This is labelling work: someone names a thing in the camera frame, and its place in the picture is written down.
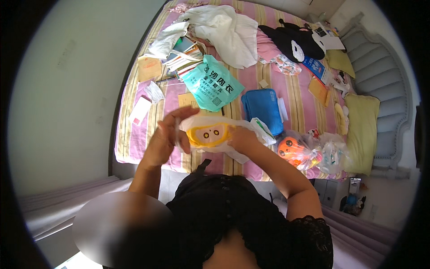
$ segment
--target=pink bedspread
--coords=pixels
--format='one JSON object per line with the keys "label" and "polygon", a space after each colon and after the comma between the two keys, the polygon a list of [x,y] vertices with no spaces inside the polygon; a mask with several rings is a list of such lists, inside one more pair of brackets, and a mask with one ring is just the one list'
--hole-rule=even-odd
{"label": "pink bedspread", "polygon": [[[169,7],[173,7],[177,3],[182,2],[193,3],[191,0],[170,1],[166,4],[164,10],[168,10]],[[299,26],[303,26],[305,23],[305,21],[291,14],[254,3],[236,0],[211,0],[209,4],[231,5],[235,9],[241,11],[242,14],[256,20],[259,25],[267,25],[272,28],[281,26],[278,22],[279,19],[283,19],[285,22],[295,23]],[[178,13],[162,11],[151,28],[138,56],[143,55],[157,34],[167,26],[171,25],[178,17]],[[212,54],[219,61],[221,60],[214,47],[208,47],[208,54]],[[335,113],[334,103],[338,102],[340,105],[344,105],[344,101],[341,98],[340,93],[331,89],[332,99],[330,100],[330,104],[327,108],[323,108],[307,90],[312,74],[306,68],[303,67],[302,72],[299,75],[288,76],[275,71],[276,67],[271,65],[264,65],[258,62],[254,66],[241,70],[225,64],[231,74],[239,80],[243,86],[245,86],[245,90],[242,94],[248,90],[260,89],[261,87],[258,82],[264,79],[269,84],[268,87],[275,90],[278,98],[284,98],[289,118],[288,121],[284,122],[284,129],[293,129],[300,133],[306,133],[311,129],[317,128],[320,133],[339,133],[340,118]],[[166,78],[164,75],[166,72],[167,69],[163,66],[163,76],[156,77],[154,80],[157,81]],[[149,81],[143,83],[138,82],[136,59],[129,74],[126,87],[124,88],[118,119],[115,155],[119,162],[133,164],[138,164],[140,162],[147,143],[155,131],[157,121],[162,120],[164,115],[177,109],[179,107],[178,95],[188,92],[185,85],[176,79],[161,83],[160,88],[162,89],[166,99],[153,105],[141,126],[136,126],[128,121],[128,116],[130,115],[134,104],[141,96],[147,98],[144,88],[148,84]],[[236,120],[244,118],[242,103],[240,101],[241,96],[223,107],[226,117]],[[169,161],[163,166],[163,168],[190,173],[194,171],[197,165],[199,165],[205,158],[212,159],[211,164],[206,169],[207,173],[223,173],[227,175],[239,174],[256,181],[270,180],[267,174],[252,161],[248,161],[242,165],[223,153],[192,152],[190,155],[186,155],[175,149]],[[349,176],[346,172],[332,175],[324,174],[321,173],[317,167],[303,171],[303,174],[310,179],[343,179]]]}

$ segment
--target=qr code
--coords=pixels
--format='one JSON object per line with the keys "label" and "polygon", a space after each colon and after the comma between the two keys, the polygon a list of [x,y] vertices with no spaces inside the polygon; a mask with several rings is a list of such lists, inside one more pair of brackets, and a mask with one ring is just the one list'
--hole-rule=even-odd
{"label": "qr code", "polygon": [[214,105],[219,105],[221,104],[221,100],[218,97],[215,97],[215,99],[212,100],[212,103],[214,103]]}

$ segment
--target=gray upholstered headboard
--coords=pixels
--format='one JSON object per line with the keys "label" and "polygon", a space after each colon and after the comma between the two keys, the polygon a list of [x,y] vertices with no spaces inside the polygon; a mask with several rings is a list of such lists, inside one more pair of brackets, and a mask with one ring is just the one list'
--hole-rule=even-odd
{"label": "gray upholstered headboard", "polygon": [[356,74],[354,90],[381,102],[374,170],[391,170],[396,174],[402,156],[403,133],[412,121],[411,89],[392,46],[380,35],[370,35],[360,24],[362,17],[360,13],[350,20],[340,32],[341,40]]}

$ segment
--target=bed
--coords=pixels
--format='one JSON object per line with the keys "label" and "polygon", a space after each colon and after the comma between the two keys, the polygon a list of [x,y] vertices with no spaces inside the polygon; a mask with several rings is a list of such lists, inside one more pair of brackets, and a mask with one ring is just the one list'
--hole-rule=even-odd
{"label": "bed", "polygon": [[[171,25],[179,17],[179,13],[169,12],[168,8],[174,7],[178,3],[195,2],[196,1],[192,0],[174,0],[168,2],[148,31],[146,39],[138,51],[137,57],[144,54],[149,44],[155,39],[161,30]],[[291,14],[255,3],[236,0],[210,0],[209,4],[231,5],[242,14],[256,20],[259,25],[267,25],[272,28],[281,26],[279,19],[283,19],[285,22],[295,23],[299,26],[303,26],[305,23],[304,20]],[[221,60],[213,47],[208,47],[207,53],[212,54],[217,60]],[[176,79],[162,82],[160,84],[160,88],[166,99],[151,106],[148,115],[140,126],[130,123],[127,118],[130,115],[134,104],[140,96],[146,96],[143,89],[147,84],[138,82],[137,57],[133,59],[131,71],[128,74],[128,78],[123,89],[116,128],[114,152],[117,161],[121,163],[138,164],[140,162],[146,146],[157,127],[157,121],[162,120],[164,115],[177,109],[179,107],[178,95],[187,92],[185,85]],[[332,70],[329,67],[325,60],[322,60],[322,63],[329,69],[329,71],[336,72],[336,70]],[[289,120],[284,122],[285,130],[292,129],[300,133],[307,133],[309,130],[317,128],[320,133],[340,133],[339,126],[341,119],[335,112],[334,104],[338,102],[341,106],[344,105],[341,93],[331,88],[331,100],[328,107],[324,108],[317,100],[315,100],[307,89],[312,75],[305,68],[303,68],[299,75],[288,76],[274,71],[271,68],[271,65],[264,65],[260,62],[257,62],[256,65],[243,70],[235,69],[226,64],[225,66],[229,69],[230,73],[245,86],[245,90],[238,98],[223,107],[226,117],[235,120],[243,119],[244,113],[240,97],[248,90],[260,89],[261,87],[258,82],[264,79],[269,84],[268,88],[272,88],[276,91],[277,97],[284,98],[289,117]],[[155,80],[167,78],[165,76],[166,72],[167,69],[163,66],[163,75],[156,77]],[[192,152],[190,155],[186,155],[175,149],[168,162],[163,165],[163,168],[177,172],[191,173],[196,170],[197,166],[205,158],[212,159],[211,164],[206,169],[209,174],[223,173],[227,175],[244,175],[245,177],[255,181],[270,180],[269,176],[251,161],[239,164],[223,153]],[[349,176],[353,176],[353,174],[346,173],[344,171],[338,174],[325,174],[320,172],[317,167],[303,171],[303,174],[309,179],[321,178],[342,180]]]}
{"label": "bed", "polygon": [[360,12],[340,32],[356,73],[357,94],[379,99],[376,151],[372,176],[409,178],[409,169],[398,167],[403,152],[403,133],[412,123],[412,93],[406,70],[394,48],[380,35],[361,25]]}

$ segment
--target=black plush toy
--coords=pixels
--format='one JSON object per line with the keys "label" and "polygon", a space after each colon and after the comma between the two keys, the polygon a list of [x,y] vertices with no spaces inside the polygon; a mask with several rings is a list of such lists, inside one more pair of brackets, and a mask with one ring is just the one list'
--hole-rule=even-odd
{"label": "black plush toy", "polygon": [[278,49],[290,60],[296,63],[304,61],[304,56],[321,60],[326,55],[321,37],[311,29],[298,27],[279,19],[284,27],[276,29],[265,25],[259,28],[275,43]]}

